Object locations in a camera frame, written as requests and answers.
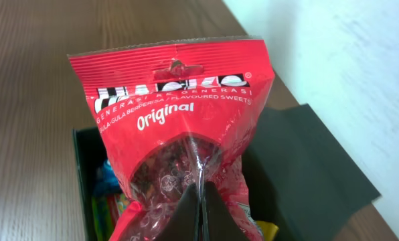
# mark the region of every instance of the plastic packaging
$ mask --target plastic packaging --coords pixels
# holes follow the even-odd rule
[[[111,240],[153,240],[183,191],[213,181],[238,227],[246,213],[240,155],[274,73],[261,39],[201,39],[70,57],[109,161],[131,200]]]

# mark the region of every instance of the wood grain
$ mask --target wood grain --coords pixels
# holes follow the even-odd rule
[[[84,239],[70,131],[94,122],[66,54],[242,34],[218,0],[0,0],[0,240]]]

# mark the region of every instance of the red candy bag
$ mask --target red candy bag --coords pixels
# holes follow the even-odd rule
[[[261,39],[207,39],[70,57],[131,204],[111,240],[153,240],[183,191],[213,181],[234,221],[248,216],[240,155],[274,73]]]

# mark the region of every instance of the candy wrapper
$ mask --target candy wrapper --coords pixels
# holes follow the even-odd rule
[[[132,202],[111,240],[153,240],[183,191],[213,181],[234,221],[246,215],[239,156],[274,73],[261,39],[196,39],[71,56],[108,158]]]

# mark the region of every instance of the red candy wrapper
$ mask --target red candy wrapper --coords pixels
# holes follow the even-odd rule
[[[112,168],[131,204],[111,240],[153,240],[184,189],[213,181],[241,231],[240,155],[274,79],[261,39],[204,39],[70,57]]]

